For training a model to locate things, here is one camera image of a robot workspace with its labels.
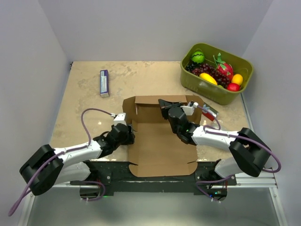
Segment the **brown cardboard box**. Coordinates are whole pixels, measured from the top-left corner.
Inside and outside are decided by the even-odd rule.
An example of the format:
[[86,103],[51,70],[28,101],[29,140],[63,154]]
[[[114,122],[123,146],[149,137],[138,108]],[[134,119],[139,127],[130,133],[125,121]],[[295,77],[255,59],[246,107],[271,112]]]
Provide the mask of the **brown cardboard box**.
[[135,142],[128,147],[130,171],[136,177],[186,176],[197,166],[197,148],[183,143],[162,117],[158,99],[203,105],[195,95],[134,96],[124,99],[126,122],[137,129]]

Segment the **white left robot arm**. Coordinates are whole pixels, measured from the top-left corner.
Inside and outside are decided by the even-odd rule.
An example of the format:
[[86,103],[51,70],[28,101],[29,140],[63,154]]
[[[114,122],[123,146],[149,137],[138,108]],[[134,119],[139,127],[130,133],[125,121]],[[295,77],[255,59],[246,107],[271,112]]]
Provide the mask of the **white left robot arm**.
[[131,145],[134,141],[132,127],[119,123],[113,125],[111,131],[104,132],[81,145],[56,149],[49,144],[43,145],[19,170],[27,183],[25,191],[30,190],[34,195],[41,195],[60,180],[62,171],[67,167],[105,157],[119,146]]

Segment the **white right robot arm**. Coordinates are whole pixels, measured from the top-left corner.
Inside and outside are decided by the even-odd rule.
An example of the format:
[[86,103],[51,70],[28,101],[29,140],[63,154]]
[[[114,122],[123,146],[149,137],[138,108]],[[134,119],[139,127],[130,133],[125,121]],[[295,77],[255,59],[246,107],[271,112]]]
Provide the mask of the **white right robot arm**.
[[199,107],[196,102],[183,105],[180,102],[158,100],[164,119],[168,120],[172,132],[185,144],[205,145],[230,151],[231,157],[217,160],[214,166],[202,173],[200,179],[215,185],[239,173],[258,177],[264,171],[271,156],[270,149],[248,128],[240,131],[224,131],[210,126],[200,126],[188,120]]

